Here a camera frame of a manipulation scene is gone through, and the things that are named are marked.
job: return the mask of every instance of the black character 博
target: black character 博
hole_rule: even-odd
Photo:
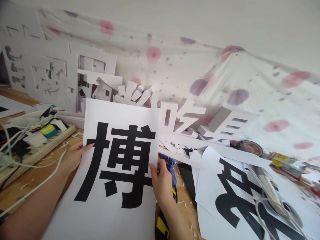
[[[96,144],[87,176],[75,201],[86,201],[88,198],[99,169],[103,149],[109,147],[109,141],[105,140],[107,127],[107,123],[98,123],[97,139],[87,141],[87,144],[93,142]],[[105,183],[107,197],[118,192],[115,181],[133,183],[132,192],[122,193],[122,208],[139,207],[142,203],[144,185],[152,186],[151,178],[144,176],[148,173],[150,142],[137,141],[136,138],[155,139],[155,132],[151,132],[149,126],[141,127],[141,131],[137,131],[137,128],[138,126],[130,125],[129,130],[114,128],[111,130],[112,135],[126,136],[127,139],[112,140],[107,167],[115,168],[118,163],[122,164],[123,170],[131,170],[131,166],[138,166],[138,170],[134,174],[101,171],[99,176],[100,179],[111,180]]]

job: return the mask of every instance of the hand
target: hand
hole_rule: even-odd
[[[68,176],[73,172],[77,166],[80,164],[81,155],[91,149],[94,143],[82,147],[83,141],[77,142],[72,145],[67,152],[64,154],[59,170],[63,173],[66,173]]]
[[[153,164],[149,164],[152,174],[152,186],[154,195],[158,200],[160,208],[171,200],[174,201],[172,196],[172,176],[167,169],[166,162],[163,159],[158,159],[157,174],[156,167]]]

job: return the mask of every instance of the black printed character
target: black printed character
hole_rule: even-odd
[[[99,124],[100,123],[98,123],[97,139],[88,140],[90,143],[96,143],[94,146],[95,149],[87,176],[75,201],[87,200],[99,169],[103,148],[109,147],[109,141],[105,140],[108,124]],[[114,128],[111,130],[112,135],[127,136],[127,139],[113,139],[107,167],[115,168],[116,164],[119,163],[122,164],[123,170],[131,170],[131,166],[138,166],[138,170],[136,170],[134,174],[101,171],[99,176],[100,179],[111,180],[105,183],[107,197],[118,192],[115,181],[133,183],[132,192],[122,193],[122,208],[139,207],[142,203],[143,186],[152,186],[151,178],[144,176],[145,173],[148,173],[150,142],[137,141],[136,138],[155,139],[155,132],[151,132],[149,126],[141,127],[141,131],[137,131],[137,128],[138,126],[130,125],[129,130]]]
[[[255,205],[237,196],[237,194],[233,191],[228,181],[232,182],[233,184],[235,184],[251,196],[253,196],[251,189],[255,190],[258,193],[261,193],[262,189],[254,183],[252,183],[251,181],[249,181],[248,176],[245,172],[241,171],[240,169],[236,168],[235,166],[224,161],[221,158],[220,163],[224,165],[224,170],[222,171],[222,174],[218,174],[218,177],[227,193],[219,195],[216,199],[215,204],[218,212],[234,228],[237,228],[240,219],[231,211],[231,208],[236,207],[241,213],[241,215],[244,217],[244,219],[247,221],[251,229],[257,235],[257,237],[260,240],[263,240],[265,230],[260,225],[260,223],[256,221],[256,219],[252,216],[252,214],[257,216]],[[239,181],[231,175],[231,170],[238,173],[241,176],[241,181]],[[300,235],[298,232],[296,232],[291,227],[287,226],[283,222],[279,221],[278,219],[270,215],[264,208],[262,203],[259,203],[258,210],[261,218],[265,221],[266,227],[277,240],[279,240],[279,236],[276,229],[281,231],[290,239],[304,240],[304,237]]]

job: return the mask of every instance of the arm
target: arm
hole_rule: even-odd
[[[93,144],[90,144],[82,148],[82,141],[80,141],[68,149],[56,174],[31,194],[8,220],[0,226],[0,239],[40,239],[48,225],[68,176],[79,165],[81,155],[92,146]]]
[[[194,240],[191,230],[172,197],[172,176],[163,159],[158,160],[159,175],[153,164],[150,164],[153,191],[160,209],[168,223],[172,240]]]

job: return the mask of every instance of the blue glue gun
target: blue glue gun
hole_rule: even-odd
[[[174,167],[176,166],[176,161],[172,158],[169,158],[167,155],[164,155],[162,153],[159,154],[159,157],[161,159],[164,159],[166,161],[167,164],[167,169],[169,170],[169,172],[172,175],[172,186],[176,186],[177,185],[177,179],[176,179],[176,175],[174,174]]]

